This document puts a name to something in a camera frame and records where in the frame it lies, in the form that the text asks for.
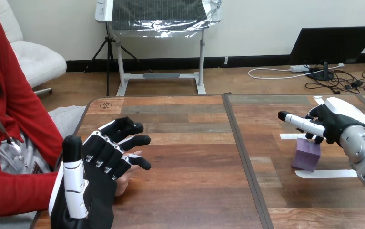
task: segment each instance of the white armchair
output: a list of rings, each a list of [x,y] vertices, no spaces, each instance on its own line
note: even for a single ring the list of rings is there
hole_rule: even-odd
[[[31,87],[65,74],[66,61],[61,55],[45,46],[23,40],[20,25],[7,0],[0,0],[0,23]],[[35,93],[51,91],[47,88]]]

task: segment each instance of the white wall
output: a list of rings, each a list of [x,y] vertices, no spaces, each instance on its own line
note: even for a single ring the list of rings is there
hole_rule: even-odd
[[[95,0],[9,0],[24,39],[66,60],[88,60],[105,37]],[[365,26],[365,0],[224,0],[222,22],[205,34],[205,56],[290,54],[302,27]],[[138,58],[198,57],[199,37],[124,38]],[[106,49],[98,59],[106,58]]]

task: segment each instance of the black baseboard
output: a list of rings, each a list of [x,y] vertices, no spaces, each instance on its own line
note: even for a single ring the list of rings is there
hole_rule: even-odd
[[[67,72],[83,72],[88,66],[89,72],[107,71],[107,60],[79,60],[66,61]],[[361,54],[355,63],[365,63],[365,53]],[[240,68],[258,66],[288,65],[289,55],[270,56],[232,56],[228,63],[224,64],[224,57],[206,57],[204,68]],[[126,72],[139,70],[173,70],[173,69],[196,69],[199,65],[199,58],[171,58],[171,59],[140,59],[137,63],[133,59],[124,59],[123,67]],[[110,64],[110,71],[118,71],[118,62]]]

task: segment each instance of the black glove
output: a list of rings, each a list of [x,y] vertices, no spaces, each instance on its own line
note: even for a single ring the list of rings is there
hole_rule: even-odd
[[[324,137],[327,139],[328,144],[333,144],[337,142],[340,145],[340,136],[347,127],[351,125],[361,125],[365,127],[365,124],[348,117],[343,114],[335,114],[325,104],[319,105],[312,110],[310,110],[309,114],[305,117],[308,119],[315,119],[314,123],[318,125],[322,125],[325,128],[323,133]],[[307,139],[312,139],[313,134],[306,133]],[[316,143],[321,143],[323,138],[320,136],[316,136],[314,140]]]
[[[50,215],[53,229],[110,229],[113,221],[112,203],[117,188],[115,180],[127,172],[131,165],[139,165],[146,170],[151,168],[150,163],[141,156],[123,155],[124,151],[135,146],[150,143],[147,135],[125,139],[128,135],[141,133],[142,124],[135,124],[126,117],[100,129],[93,132],[83,145],[81,139],[75,136],[68,136],[63,142],[64,162],[83,159],[84,175],[88,180],[83,198],[88,216],[81,219],[70,217],[62,179]]]

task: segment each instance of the silver robotic arm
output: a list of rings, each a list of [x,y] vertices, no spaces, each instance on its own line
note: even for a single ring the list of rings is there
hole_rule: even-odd
[[[298,117],[286,111],[280,111],[278,118],[306,131],[306,137],[329,144],[337,142],[349,158],[350,167],[356,171],[359,180],[365,186],[365,115],[351,104],[331,97],[306,115]]]

